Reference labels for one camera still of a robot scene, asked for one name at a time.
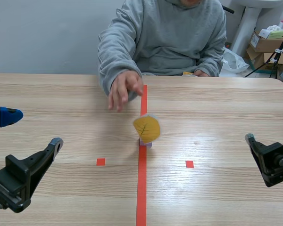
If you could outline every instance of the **sleeve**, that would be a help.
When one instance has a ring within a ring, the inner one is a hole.
[[[223,53],[226,42],[226,15],[225,12],[219,17],[216,27],[205,48],[200,53],[200,60],[196,70],[219,77],[223,63]]]
[[[142,76],[132,57],[136,49],[135,40],[142,32],[143,3],[143,0],[126,0],[122,8],[117,9],[117,17],[108,29],[99,35],[99,79],[107,96],[120,73],[133,70]],[[129,92],[129,100],[136,96],[136,93]]]

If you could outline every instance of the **black stand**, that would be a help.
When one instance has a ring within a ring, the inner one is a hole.
[[[63,140],[55,138],[44,151],[24,160],[6,156],[6,166],[0,170],[0,209],[20,213],[30,205],[33,193],[62,146]]]
[[[245,136],[267,187],[283,182],[283,145],[270,146],[257,142],[253,134]]]
[[[274,53],[270,56],[270,58],[264,63],[262,64],[260,67],[258,67],[256,70],[252,71],[251,73],[249,73],[248,75],[245,76],[245,78],[249,77],[251,74],[255,73],[257,70],[259,70],[261,67],[265,66],[266,64],[269,64],[270,62],[274,63],[274,66],[272,68],[271,74],[270,74],[270,78],[273,75],[273,71],[277,69],[277,66],[279,64],[279,60],[281,57],[281,54],[283,53],[283,42],[280,46],[280,48],[276,49],[274,51]]]

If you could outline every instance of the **yellow object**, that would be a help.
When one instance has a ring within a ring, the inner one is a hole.
[[[191,72],[184,72],[183,75],[194,75],[194,74]]]
[[[145,115],[136,119],[133,125],[144,144],[152,143],[160,136],[159,122],[151,115]]]

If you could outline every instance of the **small block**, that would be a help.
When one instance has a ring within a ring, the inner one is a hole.
[[[187,168],[194,168],[194,162],[193,161],[185,161],[185,165]]]
[[[97,166],[104,166],[105,165],[105,159],[97,159],[96,165]]]
[[[147,146],[147,147],[152,147],[152,143],[149,144],[144,144],[143,141],[140,139],[140,146]]]

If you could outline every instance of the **small red square marker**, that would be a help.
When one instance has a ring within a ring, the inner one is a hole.
[[[105,159],[97,159],[96,165],[97,166],[104,166],[105,165]]]
[[[194,162],[193,161],[185,161],[185,165],[187,168],[194,168]]]

